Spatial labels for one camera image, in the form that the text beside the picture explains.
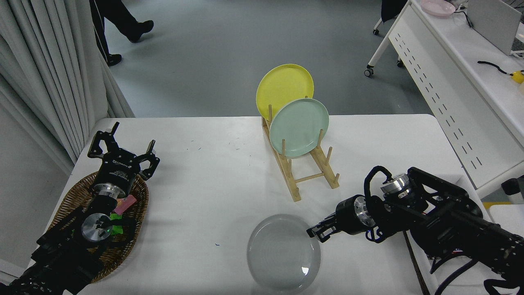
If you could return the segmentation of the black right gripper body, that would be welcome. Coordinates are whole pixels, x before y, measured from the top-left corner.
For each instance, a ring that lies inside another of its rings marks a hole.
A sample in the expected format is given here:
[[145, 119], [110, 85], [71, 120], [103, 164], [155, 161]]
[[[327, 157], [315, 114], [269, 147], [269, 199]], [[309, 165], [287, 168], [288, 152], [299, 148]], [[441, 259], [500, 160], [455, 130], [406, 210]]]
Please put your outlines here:
[[358, 200], [364, 200], [363, 196], [352, 196], [339, 202], [335, 210], [335, 233], [344, 232], [357, 235], [365, 232], [365, 225], [357, 217], [355, 204]]

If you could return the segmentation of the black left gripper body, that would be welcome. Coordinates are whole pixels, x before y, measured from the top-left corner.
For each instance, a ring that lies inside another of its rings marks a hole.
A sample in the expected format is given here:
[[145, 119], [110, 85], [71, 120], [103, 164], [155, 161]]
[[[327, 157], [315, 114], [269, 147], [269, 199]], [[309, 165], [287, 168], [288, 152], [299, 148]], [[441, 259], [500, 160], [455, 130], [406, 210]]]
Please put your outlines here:
[[140, 171], [136, 155], [127, 150], [107, 152], [102, 157], [102, 165], [94, 179], [94, 191], [105, 186], [118, 187], [123, 194], [129, 194]]

